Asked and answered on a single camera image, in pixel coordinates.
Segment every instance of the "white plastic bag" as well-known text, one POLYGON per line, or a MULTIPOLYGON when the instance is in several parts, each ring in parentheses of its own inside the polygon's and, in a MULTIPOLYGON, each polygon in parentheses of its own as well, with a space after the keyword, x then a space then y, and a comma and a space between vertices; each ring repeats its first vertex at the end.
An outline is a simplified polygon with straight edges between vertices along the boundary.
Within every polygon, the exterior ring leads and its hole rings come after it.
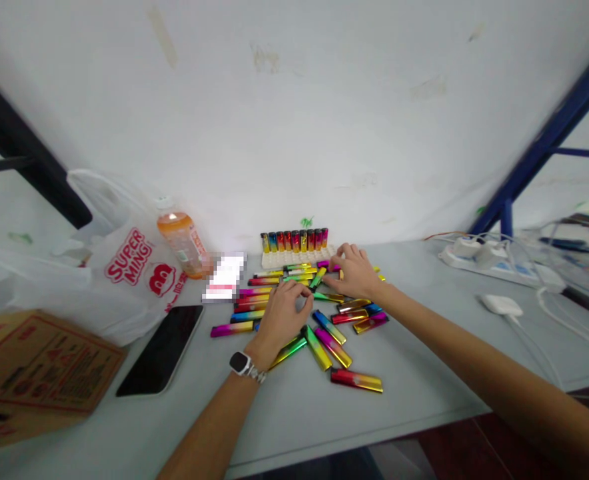
POLYGON ((146 195, 114 176, 73 170, 68 183, 93 220, 74 236, 91 256, 70 267, 0 250, 0 314, 39 308, 126 345, 154 327, 187 279, 157 230, 146 195))

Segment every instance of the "white table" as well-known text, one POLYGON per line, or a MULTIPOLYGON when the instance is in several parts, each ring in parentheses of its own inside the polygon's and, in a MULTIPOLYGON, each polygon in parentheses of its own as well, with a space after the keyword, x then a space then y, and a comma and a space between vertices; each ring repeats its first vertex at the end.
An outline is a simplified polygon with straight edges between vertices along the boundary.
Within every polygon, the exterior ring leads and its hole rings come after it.
MULTIPOLYGON (((388 243, 368 248, 388 282, 469 330, 538 375, 545 376, 519 334, 488 312, 476 296, 513 298, 528 332, 547 350, 566 390, 589 386, 589 345, 541 312, 534 290, 447 267, 442 242, 388 243)), ((249 259, 245 280, 260 271, 249 259)), ((189 282, 179 304, 199 303, 203 284, 189 282)), ((589 312, 558 300, 589 327, 589 312)), ((315 308, 334 311, 330 303, 315 308)), ((229 321, 231 305, 205 307, 172 384, 161 395, 116 398, 115 391, 152 333, 134 343, 96 412, 78 426, 0 449, 0 479, 152 479, 229 373, 228 360, 250 335, 211 339, 229 321)), ((489 408, 396 321, 357 337, 350 325, 344 348, 352 370, 383 380, 384 393, 334 385, 307 349, 271 372, 246 420, 227 478, 384 441, 489 411, 489 408)))

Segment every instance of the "smartphone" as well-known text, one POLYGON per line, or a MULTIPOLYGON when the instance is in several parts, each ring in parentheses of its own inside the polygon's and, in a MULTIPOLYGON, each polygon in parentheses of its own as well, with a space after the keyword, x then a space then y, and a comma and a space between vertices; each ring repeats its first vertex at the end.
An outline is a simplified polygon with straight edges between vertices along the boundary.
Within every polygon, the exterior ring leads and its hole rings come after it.
POLYGON ((117 389, 117 396, 163 392, 175 374, 202 313, 201 305, 170 310, 117 389))

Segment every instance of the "watch face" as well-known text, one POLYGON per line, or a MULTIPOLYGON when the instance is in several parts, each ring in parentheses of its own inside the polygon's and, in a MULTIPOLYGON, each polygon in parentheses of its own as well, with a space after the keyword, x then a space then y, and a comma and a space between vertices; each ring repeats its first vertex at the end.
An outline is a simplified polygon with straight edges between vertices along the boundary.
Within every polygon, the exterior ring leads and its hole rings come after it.
POLYGON ((235 352, 235 354, 230 358, 230 366, 237 373, 241 373, 247 364, 248 357, 246 357, 241 352, 235 352))

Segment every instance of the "smartwatch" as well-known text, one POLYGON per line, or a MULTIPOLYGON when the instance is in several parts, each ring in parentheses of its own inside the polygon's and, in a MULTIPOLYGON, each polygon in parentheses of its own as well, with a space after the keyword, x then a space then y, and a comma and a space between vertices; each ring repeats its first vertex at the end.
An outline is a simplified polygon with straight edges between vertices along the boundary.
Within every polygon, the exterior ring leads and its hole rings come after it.
POLYGON ((263 383, 268 375, 267 372, 260 372, 255 367, 253 360, 243 352, 235 352, 230 357, 230 368, 239 377, 250 377, 251 379, 257 380, 259 385, 263 383))

